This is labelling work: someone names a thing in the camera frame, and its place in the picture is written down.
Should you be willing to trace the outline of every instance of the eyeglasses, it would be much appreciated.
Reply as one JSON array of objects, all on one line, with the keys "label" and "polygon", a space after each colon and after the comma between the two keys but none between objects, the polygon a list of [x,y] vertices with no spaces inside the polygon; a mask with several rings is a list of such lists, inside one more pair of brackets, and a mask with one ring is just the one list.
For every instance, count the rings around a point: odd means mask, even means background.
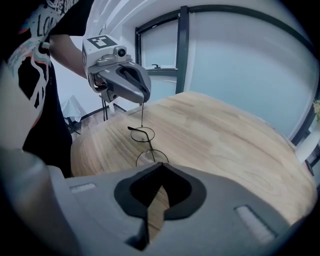
[{"label": "eyeglasses", "polygon": [[151,145],[151,140],[155,137],[155,132],[149,127],[132,128],[128,126],[131,131],[131,138],[136,142],[148,142],[150,149],[143,151],[136,159],[135,166],[141,166],[152,162],[169,163],[167,156],[160,150],[154,149]]}]

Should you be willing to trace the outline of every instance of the flower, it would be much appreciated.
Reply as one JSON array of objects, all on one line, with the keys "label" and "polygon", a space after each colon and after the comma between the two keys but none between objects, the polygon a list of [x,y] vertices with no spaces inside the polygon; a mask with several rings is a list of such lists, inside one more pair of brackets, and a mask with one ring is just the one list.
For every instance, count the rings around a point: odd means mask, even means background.
[{"label": "flower", "polygon": [[316,121],[320,123],[320,100],[313,102],[314,113],[316,114]]}]

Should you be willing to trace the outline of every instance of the camera lens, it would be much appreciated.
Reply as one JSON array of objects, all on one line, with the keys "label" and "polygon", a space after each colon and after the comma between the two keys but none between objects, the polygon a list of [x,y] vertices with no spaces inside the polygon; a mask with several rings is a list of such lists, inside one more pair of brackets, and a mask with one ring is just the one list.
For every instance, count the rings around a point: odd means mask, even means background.
[{"label": "camera lens", "polygon": [[120,57],[125,56],[125,55],[126,55],[126,50],[125,50],[125,49],[120,49],[120,50],[118,50],[118,55],[119,55]]}]

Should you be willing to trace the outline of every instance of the person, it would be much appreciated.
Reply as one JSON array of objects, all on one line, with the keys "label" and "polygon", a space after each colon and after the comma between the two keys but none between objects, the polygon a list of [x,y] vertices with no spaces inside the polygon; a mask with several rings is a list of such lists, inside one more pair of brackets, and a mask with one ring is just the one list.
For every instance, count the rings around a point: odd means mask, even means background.
[{"label": "person", "polygon": [[94,0],[46,0],[20,27],[5,61],[18,86],[38,110],[23,150],[59,167],[71,177],[72,137],[60,107],[55,68],[50,60],[87,79],[82,52],[70,36],[83,36]]}]

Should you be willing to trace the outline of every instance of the wooden table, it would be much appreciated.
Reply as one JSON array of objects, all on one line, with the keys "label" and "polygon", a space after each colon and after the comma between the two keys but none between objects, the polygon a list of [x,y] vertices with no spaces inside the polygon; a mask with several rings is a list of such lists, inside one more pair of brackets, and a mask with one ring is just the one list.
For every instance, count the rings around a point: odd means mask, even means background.
[{"label": "wooden table", "polygon": [[[71,148],[75,176],[117,172],[136,165],[147,143],[131,138],[142,108],[118,114],[79,136]],[[273,206],[290,224],[317,199],[314,179],[294,146],[263,120],[209,96],[184,92],[144,106],[143,126],[170,163],[224,176]]]}]

